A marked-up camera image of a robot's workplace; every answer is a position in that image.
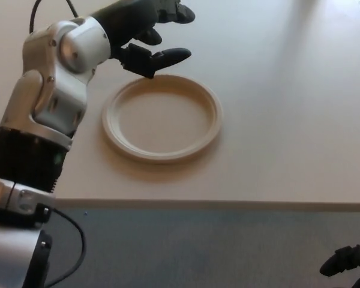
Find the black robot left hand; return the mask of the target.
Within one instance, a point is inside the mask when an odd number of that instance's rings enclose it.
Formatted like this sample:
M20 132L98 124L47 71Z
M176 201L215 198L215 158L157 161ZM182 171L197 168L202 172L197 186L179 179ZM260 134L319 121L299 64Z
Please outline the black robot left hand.
M186 48L172 48L153 54L130 42L135 39L156 46L162 42L162 37L154 29L156 24L188 24L194 21L195 13L180 1L116 1L91 16L108 36L110 58L119 60L123 69L134 74L152 79L158 70L191 56Z

